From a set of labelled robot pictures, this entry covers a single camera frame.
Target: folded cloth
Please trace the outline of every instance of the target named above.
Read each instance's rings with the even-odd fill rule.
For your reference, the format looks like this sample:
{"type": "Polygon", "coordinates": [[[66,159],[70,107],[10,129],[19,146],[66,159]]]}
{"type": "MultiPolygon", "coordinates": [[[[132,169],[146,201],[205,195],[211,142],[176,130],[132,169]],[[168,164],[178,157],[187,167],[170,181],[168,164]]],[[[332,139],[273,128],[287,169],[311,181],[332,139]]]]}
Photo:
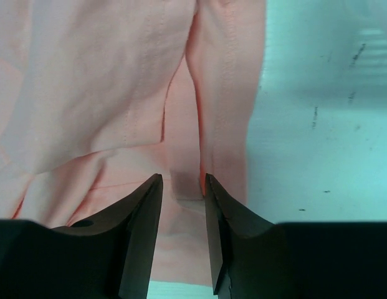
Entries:
{"type": "Polygon", "coordinates": [[[152,279],[211,283],[201,185],[246,203],[265,0],[0,0],[0,217],[70,225],[165,179],[152,279]]]}

